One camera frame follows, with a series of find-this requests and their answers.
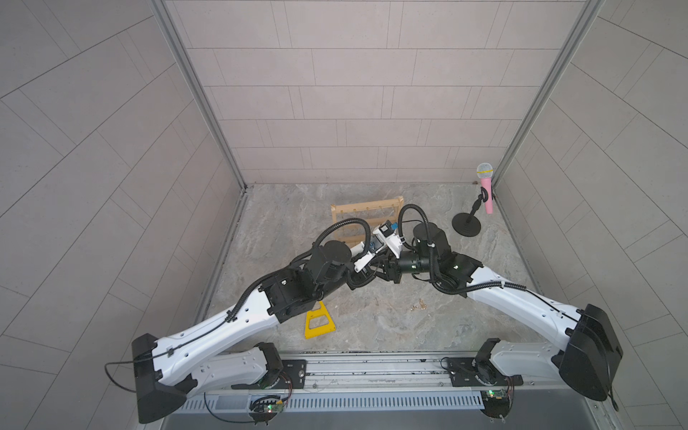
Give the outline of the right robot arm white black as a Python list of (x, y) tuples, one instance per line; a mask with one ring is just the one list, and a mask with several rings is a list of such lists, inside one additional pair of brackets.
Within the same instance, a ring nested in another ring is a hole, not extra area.
[(491, 306), (544, 338), (542, 343), (486, 340), (472, 367), (484, 385), (499, 376), (558, 378), (593, 401), (612, 401), (613, 383), (623, 349), (607, 313), (560, 303), (505, 279), (475, 258), (454, 252), (446, 234), (423, 216), (412, 240), (403, 222), (386, 221), (373, 230), (368, 249), (383, 257), (380, 276), (398, 283), (405, 274), (419, 277), (449, 296)]

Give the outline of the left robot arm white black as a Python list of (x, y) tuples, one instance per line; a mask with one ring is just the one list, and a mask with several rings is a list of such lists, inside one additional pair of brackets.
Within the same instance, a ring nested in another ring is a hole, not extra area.
[(227, 349), (313, 310), (344, 283), (353, 283), (354, 274), (382, 246), (365, 220), (339, 221), (321, 233), (310, 250), (250, 284), (234, 306), (180, 333), (136, 338), (129, 363), (139, 422), (163, 419), (197, 392), (272, 386), (283, 369), (273, 344), (261, 342), (233, 354)]

